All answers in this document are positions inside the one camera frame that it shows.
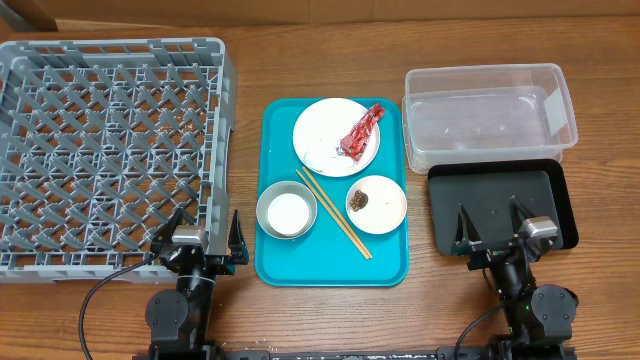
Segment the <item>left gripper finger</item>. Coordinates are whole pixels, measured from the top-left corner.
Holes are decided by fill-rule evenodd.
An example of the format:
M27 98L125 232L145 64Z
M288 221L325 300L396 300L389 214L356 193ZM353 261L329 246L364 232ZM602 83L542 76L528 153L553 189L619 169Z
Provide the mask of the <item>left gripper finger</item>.
M162 250L165 245L171 243L171 238L176 228L182 223L183 217L184 209L182 207L177 208L168 222L162 225L151 239L152 250Z
M233 212L229 230L228 247L232 256L247 256L248 249L241 229L238 210Z

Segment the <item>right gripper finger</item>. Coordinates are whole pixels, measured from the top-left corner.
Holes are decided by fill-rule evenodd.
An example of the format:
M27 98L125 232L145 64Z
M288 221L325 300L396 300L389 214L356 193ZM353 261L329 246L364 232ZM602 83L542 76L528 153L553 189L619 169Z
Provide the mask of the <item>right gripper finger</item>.
M516 196L510 197L509 210L513 232L518 235L531 235L533 233L532 221L536 215Z
M479 233L477 232L468 212L464 206L459 203L457 229L455 235L455 244L469 243L477 244L481 242Z

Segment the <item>small white dish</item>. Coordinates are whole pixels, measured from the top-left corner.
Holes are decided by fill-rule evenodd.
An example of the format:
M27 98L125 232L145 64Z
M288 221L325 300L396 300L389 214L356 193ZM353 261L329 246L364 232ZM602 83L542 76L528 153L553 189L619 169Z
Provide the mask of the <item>small white dish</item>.
M356 190L369 197L367 205L358 212L349 207L349 200ZM373 235L382 235L395 230L407 214L404 190L392 179L381 175L370 175L357 180L346 197L349 220L359 230Z

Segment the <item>brown food lump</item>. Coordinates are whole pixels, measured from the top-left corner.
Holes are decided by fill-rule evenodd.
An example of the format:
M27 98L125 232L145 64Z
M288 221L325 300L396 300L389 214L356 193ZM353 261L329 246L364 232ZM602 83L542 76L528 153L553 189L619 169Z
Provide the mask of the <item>brown food lump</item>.
M368 203L369 197L361 190L356 190L349 200L349 207L353 212L362 210Z

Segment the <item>red snack wrapper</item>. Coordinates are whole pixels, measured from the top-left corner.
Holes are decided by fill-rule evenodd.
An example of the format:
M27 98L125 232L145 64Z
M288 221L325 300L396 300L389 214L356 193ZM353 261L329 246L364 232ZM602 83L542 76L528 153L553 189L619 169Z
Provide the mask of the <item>red snack wrapper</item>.
M369 108L349 133L340 140L339 153L358 162L366 150L374 127L384 114L385 109L379 103Z

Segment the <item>white cup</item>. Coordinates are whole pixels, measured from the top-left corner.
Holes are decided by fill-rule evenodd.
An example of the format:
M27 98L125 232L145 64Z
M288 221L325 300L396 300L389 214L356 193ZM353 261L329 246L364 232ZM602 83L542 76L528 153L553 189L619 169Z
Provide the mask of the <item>white cup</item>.
M270 226L283 237L301 233L306 228L309 216L310 210L305 200L291 193L277 196L267 210Z

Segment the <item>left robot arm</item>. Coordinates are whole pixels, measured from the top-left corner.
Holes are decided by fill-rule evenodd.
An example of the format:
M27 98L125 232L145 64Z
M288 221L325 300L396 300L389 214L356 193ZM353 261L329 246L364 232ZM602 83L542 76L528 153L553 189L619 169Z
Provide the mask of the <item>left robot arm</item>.
M162 290L149 300L145 319L151 330L146 357L160 359L213 359L224 357L222 346L206 338L216 278L233 275L249 263L249 253L238 214L233 214L226 248L206 251L204 228L180 208L154 234L151 252L177 274L174 289Z

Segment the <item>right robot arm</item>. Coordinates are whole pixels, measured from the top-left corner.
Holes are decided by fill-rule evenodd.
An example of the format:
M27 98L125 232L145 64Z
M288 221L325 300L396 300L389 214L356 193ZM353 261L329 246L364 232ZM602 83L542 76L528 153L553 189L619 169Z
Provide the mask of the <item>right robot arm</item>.
M480 270L497 293L499 304L468 325L458 337L452 357L463 359L462 343L481 322L503 312L509 328L495 335L479 359L569 360L577 354L564 343L572 338L572 323L579 300L571 290L558 285L537 285L531 264L555 244L559 227L548 216L537 216L516 197L510 198L512 235L506 240L481 240L467 210L458 209L455 255L467 255L469 270Z

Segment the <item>black plastic tray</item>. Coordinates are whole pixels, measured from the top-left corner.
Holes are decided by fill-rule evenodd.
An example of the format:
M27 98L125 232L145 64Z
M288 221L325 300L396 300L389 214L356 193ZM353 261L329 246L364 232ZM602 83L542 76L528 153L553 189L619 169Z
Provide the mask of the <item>black plastic tray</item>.
M433 231L438 251L454 254L464 221L471 221L473 239L485 244L511 238L526 216L548 216L558 226L556 249L571 249L579 233L564 171L552 159L436 165L428 172Z

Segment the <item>grey bowl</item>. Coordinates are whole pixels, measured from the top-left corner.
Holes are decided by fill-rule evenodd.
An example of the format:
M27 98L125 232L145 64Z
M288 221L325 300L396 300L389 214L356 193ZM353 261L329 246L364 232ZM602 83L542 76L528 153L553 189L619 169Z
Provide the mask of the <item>grey bowl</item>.
M307 203L310 216L306 224L306 228L299 234L293 237L283 237L279 233L275 232L270 226L267 219L267 210L270 203L279 195L291 193L302 197ZM304 235L313 226L317 217L318 205L315 196L311 190L306 186L296 181L280 181L272 184L266 188L260 195L256 206L256 217L258 224L264 232L268 235L281 240L291 240Z

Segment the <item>teal plastic tray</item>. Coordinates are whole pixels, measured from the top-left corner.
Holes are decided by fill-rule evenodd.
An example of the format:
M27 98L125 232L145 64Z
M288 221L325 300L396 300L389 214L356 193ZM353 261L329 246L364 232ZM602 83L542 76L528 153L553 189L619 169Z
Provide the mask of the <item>teal plastic tray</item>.
M364 108L378 103L385 109L380 121L381 145L372 162L362 171L346 177L316 174L314 178L341 211L348 206L352 186L367 176L383 176L406 190L401 114L385 98L357 98ZM262 121L258 192L280 181L302 180L295 173L302 166L294 150L294 124L314 98L285 98L271 103ZM310 230L292 240L280 240L256 227L255 268L261 279L273 286L391 287L409 270L409 230L405 211L400 224L386 234L358 237L372 253L367 260L335 220L320 207Z

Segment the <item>clear plastic bin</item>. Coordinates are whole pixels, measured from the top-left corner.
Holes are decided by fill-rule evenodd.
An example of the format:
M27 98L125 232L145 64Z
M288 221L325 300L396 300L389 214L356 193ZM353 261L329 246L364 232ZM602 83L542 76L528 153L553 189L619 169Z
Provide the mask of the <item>clear plastic bin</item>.
M413 69L402 99L411 170L443 164L550 158L578 130L561 68L553 63Z

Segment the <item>grey plastic dish rack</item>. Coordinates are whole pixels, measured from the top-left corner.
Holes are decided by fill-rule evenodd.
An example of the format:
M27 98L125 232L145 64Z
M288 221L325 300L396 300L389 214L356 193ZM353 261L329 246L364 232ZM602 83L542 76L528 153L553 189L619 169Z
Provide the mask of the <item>grey plastic dish rack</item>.
M1 279L168 283L150 258L176 210L229 222L237 73L215 37L1 46Z

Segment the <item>large white plate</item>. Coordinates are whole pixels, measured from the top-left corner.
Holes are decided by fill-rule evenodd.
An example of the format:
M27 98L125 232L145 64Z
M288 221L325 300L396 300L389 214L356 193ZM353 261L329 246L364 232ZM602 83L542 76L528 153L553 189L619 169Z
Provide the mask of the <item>large white plate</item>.
M307 107L295 122L293 146L309 170L327 177L346 177L364 170L375 158L380 129L375 125L359 160L339 152L344 138L367 112L367 108L346 98L327 98Z

